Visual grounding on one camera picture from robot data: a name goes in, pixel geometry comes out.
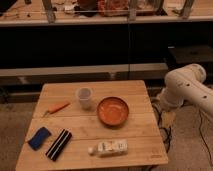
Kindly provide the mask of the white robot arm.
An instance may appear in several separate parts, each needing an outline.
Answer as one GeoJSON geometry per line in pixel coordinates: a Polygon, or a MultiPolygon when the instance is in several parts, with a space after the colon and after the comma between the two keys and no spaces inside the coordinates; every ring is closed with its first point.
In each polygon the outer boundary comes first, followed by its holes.
{"type": "Polygon", "coordinates": [[[171,111],[187,100],[213,119],[213,89],[203,84],[205,79],[206,71],[199,64],[169,71],[164,77],[165,87],[159,95],[161,108],[171,111]]]}

